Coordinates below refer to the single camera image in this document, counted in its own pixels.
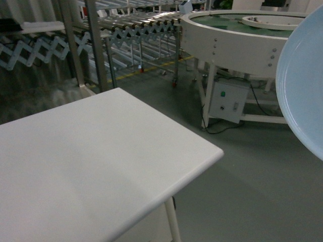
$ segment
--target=epoxy floor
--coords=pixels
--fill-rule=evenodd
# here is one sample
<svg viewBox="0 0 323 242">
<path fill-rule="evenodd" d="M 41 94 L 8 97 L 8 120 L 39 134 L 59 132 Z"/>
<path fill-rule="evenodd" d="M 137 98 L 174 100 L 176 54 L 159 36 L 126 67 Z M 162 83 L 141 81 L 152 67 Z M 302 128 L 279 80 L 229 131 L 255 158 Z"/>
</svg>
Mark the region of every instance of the epoxy floor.
<svg viewBox="0 0 323 242">
<path fill-rule="evenodd" d="M 323 241 L 323 161 L 287 125 L 245 122 L 218 135 L 203 131 L 190 65 L 191 60 L 187 66 L 180 63 L 176 88 L 172 74 L 163 76 L 160 70 L 118 81 L 119 87 L 225 152 L 175 195 L 183 242 Z M 232 125 L 221 122 L 210 131 Z"/>
</svg>

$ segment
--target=white conveyor frame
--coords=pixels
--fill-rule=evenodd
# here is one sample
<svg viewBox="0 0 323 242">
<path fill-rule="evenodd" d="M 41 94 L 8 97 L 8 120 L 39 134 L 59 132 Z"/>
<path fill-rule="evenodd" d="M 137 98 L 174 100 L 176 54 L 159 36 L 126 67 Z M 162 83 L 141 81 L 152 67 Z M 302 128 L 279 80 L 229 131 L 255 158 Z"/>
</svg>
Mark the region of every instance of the white conveyor frame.
<svg viewBox="0 0 323 242">
<path fill-rule="evenodd" d="M 223 151 L 116 88 L 0 126 L 3 242 L 113 241 Z"/>
<path fill-rule="evenodd" d="M 245 73 L 247 76 L 256 75 L 270 79 L 275 79 L 276 68 L 280 53 L 287 38 L 272 37 L 241 33 L 219 28 L 209 27 L 192 21 L 192 18 L 219 14 L 251 14 L 251 15 L 278 15 L 306 17 L 303 13 L 286 13 L 270 11 L 239 11 L 239 10 L 220 10 L 191 13 L 182 17 L 183 27 L 181 47 L 196 58 L 194 64 L 194 75 L 199 82 L 205 125 L 212 118 L 209 112 L 211 93 L 213 89 L 213 79 L 218 68 L 227 68 L 237 72 Z M 209 73 L 207 90 L 201 83 L 201 76 L 198 74 L 198 60 L 209 63 Z M 250 120 L 269 123 L 283 123 L 283 117 L 250 115 L 244 114 L 241 120 Z"/>
</svg>

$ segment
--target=control box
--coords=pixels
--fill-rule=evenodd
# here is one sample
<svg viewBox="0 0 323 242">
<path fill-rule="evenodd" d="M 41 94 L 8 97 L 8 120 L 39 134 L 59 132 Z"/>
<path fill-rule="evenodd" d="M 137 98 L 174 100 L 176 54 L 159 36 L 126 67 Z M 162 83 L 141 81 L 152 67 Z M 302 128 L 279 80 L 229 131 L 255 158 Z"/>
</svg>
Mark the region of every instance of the control box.
<svg viewBox="0 0 323 242">
<path fill-rule="evenodd" d="M 209 115 L 239 123 L 249 89 L 250 83 L 246 80 L 217 79 L 211 95 Z"/>
<path fill-rule="evenodd" d="M 183 1 L 181 4 L 179 4 L 178 8 L 181 14 L 188 14 L 191 11 L 193 11 L 193 5 L 191 0 Z"/>
</svg>

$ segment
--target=white table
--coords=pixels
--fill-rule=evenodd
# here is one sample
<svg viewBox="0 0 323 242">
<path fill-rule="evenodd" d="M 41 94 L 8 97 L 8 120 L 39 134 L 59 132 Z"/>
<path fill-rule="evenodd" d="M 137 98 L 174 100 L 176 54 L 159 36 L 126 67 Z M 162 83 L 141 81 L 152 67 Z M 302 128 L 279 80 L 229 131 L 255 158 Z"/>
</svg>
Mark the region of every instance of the white table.
<svg viewBox="0 0 323 242">
<path fill-rule="evenodd" d="M 0 143 L 3 242 L 113 241 L 165 201 L 176 230 L 169 198 L 223 155 L 121 89 L 1 125 Z"/>
</svg>

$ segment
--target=table leg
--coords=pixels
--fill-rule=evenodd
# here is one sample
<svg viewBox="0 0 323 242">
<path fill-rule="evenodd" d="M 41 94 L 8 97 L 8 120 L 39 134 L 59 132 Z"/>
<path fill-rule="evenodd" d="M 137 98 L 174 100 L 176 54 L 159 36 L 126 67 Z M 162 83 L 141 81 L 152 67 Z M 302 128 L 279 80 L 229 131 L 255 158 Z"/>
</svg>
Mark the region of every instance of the table leg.
<svg viewBox="0 0 323 242">
<path fill-rule="evenodd" d="M 167 212 L 168 223 L 170 224 L 171 234 L 173 238 L 172 242 L 181 242 L 181 236 L 178 228 L 178 222 L 172 197 L 167 199 L 167 201 L 165 202 L 165 207 Z"/>
</svg>

